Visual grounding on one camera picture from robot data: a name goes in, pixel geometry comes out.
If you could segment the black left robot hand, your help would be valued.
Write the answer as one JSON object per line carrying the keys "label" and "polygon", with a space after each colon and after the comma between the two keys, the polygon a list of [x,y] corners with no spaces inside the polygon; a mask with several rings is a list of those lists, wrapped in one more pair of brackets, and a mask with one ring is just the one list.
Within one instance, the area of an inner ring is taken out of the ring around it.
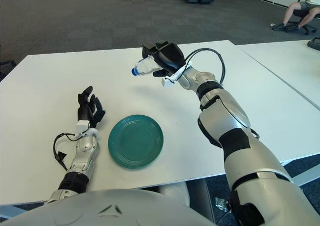
{"label": "black left robot hand", "polygon": [[101,122],[106,111],[103,109],[102,104],[95,94],[92,94],[93,86],[87,87],[82,93],[79,93],[78,103],[79,108],[77,111],[78,121],[89,121],[90,128],[96,128],[97,124]]}

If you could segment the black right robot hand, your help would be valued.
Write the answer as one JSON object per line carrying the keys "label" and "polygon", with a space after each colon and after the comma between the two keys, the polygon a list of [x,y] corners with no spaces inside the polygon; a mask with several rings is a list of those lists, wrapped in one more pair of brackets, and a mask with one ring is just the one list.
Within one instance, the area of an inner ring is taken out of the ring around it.
{"label": "black right robot hand", "polygon": [[168,41],[147,42],[142,46],[142,57],[153,56],[159,70],[152,73],[154,77],[171,76],[186,64],[180,48]]}

